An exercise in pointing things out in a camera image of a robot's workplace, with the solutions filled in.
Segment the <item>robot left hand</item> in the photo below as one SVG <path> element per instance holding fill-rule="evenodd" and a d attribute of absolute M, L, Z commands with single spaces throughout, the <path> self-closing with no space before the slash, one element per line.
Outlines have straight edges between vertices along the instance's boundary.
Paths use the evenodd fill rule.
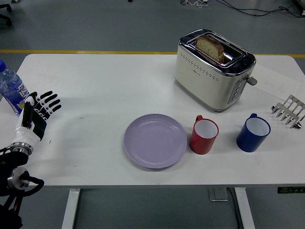
<path fill-rule="evenodd" d="M 47 120 L 61 108 L 61 100 L 53 91 L 42 95 L 29 94 L 15 129 L 16 136 L 11 146 L 28 145 L 34 147 L 44 137 Z"/>

